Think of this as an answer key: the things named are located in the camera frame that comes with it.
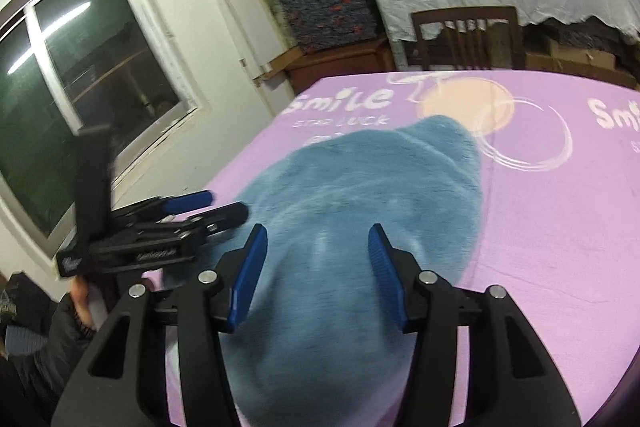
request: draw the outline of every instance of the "brown wooden chair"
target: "brown wooden chair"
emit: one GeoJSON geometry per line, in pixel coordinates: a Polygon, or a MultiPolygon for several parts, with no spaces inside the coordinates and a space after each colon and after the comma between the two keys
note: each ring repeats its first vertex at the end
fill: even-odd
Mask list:
{"type": "Polygon", "coordinates": [[[411,14],[414,23],[418,52],[422,69],[429,70],[427,41],[422,37],[422,26],[440,23],[446,36],[453,67],[457,70],[490,70],[492,68],[489,20],[506,20],[509,24],[511,41],[511,68],[525,69],[522,33],[518,25],[518,11],[515,6],[469,6],[426,10],[411,14]]]}

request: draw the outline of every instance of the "blue rubber pad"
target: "blue rubber pad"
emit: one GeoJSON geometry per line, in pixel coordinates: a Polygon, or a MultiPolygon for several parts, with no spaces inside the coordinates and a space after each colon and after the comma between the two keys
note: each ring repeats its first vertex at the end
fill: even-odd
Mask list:
{"type": "Polygon", "coordinates": [[[211,192],[201,190],[200,192],[193,192],[192,194],[171,198],[162,206],[162,209],[167,213],[167,216],[177,216],[178,214],[198,210],[205,206],[211,206],[213,200],[214,197],[211,192]]]}
{"type": "Polygon", "coordinates": [[[252,235],[254,233],[254,240],[246,246],[249,252],[244,264],[242,264],[236,283],[231,288],[231,309],[227,323],[232,331],[235,331],[244,322],[249,313],[255,287],[267,257],[267,229],[262,225],[255,225],[252,235]]]}
{"type": "Polygon", "coordinates": [[[391,248],[386,237],[380,236],[377,227],[369,229],[369,260],[373,273],[378,281],[378,287],[383,299],[386,313],[403,331],[409,319],[404,310],[404,288],[398,277],[398,272],[389,257],[391,248]]]}

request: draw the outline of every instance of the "white window frame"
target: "white window frame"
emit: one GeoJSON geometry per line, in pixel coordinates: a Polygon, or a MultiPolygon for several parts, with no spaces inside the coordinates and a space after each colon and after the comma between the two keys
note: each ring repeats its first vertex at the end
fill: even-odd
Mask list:
{"type": "MultiPolygon", "coordinates": [[[[66,97],[63,84],[53,67],[49,52],[42,39],[35,11],[35,6],[39,1],[41,0],[13,0],[5,9],[0,11],[0,26],[11,20],[20,11],[24,11],[31,46],[47,88],[68,124],[71,133],[77,134],[82,127],[82,120],[72,102],[66,97]]],[[[116,178],[132,166],[136,159],[160,140],[172,126],[198,108],[196,95],[193,92],[191,83],[188,81],[184,62],[173,45],[173,36],[166,24],[164,24],[153,0],[127,1],[154,58],[174,89],[178,97],[178,103],[151,124],[118,155],[114,163],[114,175],[116,178]]],[[[28,216],[1,174],[0,198],[2,198],[0,205],[3,207],[2,210],[5,210],[5,212],[8,210],[13,215],[29,238],[44,252],[47,262],[49,264],[52,263],[60,246],[65,244],[73,235],[76,221],[73,205],[66,211],[49,237],[47,237],[28,216]]]]}

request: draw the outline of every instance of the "wooden cabinet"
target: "wooden cabinet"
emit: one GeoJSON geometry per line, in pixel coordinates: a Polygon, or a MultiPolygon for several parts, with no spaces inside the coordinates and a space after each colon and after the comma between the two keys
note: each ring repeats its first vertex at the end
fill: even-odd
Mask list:
{"type": "Polygon", "coordinates": [[[396,64],[386,37],[306,55],[286,68],[296,95],[326,76],[395,70],[396,64]]]}

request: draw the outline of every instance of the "purple tablecloth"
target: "purple tablecloth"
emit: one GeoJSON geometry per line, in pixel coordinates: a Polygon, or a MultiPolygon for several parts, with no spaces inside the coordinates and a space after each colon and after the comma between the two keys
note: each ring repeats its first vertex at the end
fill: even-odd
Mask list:
{"type": "MultiPolygon", "coordinates": [[[[461,121],[482,152],[482,231],[460,285],[505,286],[556,361],[583,423],[640,345],[640,93],[531,71],[326,78],[207,188],[231,203],[260,172],[318,140],[431,114],[461,121]]],[[[464,415],[459,354],[452,425],[464,415]]],[[[183,421],[175,371],[172,420],[183,421]]]]}

